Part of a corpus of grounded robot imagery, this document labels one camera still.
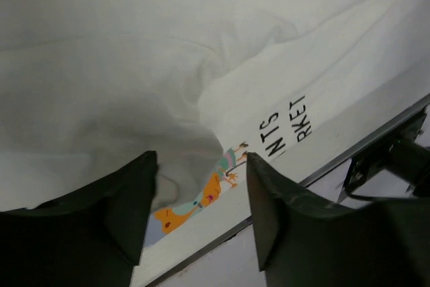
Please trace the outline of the white cartoon print t-shirt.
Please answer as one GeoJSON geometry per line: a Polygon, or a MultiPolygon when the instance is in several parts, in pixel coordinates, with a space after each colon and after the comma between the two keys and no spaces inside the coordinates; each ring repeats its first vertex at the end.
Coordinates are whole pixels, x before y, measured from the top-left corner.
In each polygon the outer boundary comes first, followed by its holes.
{"type": "Polygon", "coordinates": [[[429,0],[1,0],[1,209],[148,150],[153,208],[224,150],[267,156],[429,56],[429,0]]]}

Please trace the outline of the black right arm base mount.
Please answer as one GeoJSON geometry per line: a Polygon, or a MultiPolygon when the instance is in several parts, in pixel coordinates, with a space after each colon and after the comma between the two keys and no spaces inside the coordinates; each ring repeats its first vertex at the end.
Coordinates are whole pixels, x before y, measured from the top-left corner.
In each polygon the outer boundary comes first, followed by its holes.
{"type": "Polygon", "coordinates": [[[413,189],[412,196],[428,198],[429,147],[415,142],[422,134],[426,118],[427,113],[422,109],[358,152],[351,160],[337,202],[346,198],[364,202],[376,200],[373,196],[357,195],[355,190],[383,170],[407,182],[413,189]]]}

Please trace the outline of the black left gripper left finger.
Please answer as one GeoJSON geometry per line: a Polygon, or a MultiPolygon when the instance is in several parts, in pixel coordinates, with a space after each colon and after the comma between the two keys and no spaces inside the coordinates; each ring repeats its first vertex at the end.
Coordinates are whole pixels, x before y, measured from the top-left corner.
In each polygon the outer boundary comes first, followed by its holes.
{"type": "Polygon", "coordinates": [[[148,151],[37,208],[1,213],[2,286],[129,286],[156,192],[148,151]]]}

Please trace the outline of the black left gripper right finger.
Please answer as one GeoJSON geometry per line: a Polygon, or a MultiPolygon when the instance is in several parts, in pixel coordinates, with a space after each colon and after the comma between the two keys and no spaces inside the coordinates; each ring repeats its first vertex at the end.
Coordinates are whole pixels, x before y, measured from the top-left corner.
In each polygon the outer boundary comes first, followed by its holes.
{"type": "Polygon", "coordinates": [[[348,208],[247,157],[259,269],[268,286],[428,286],[429,201],[348,208]]]}

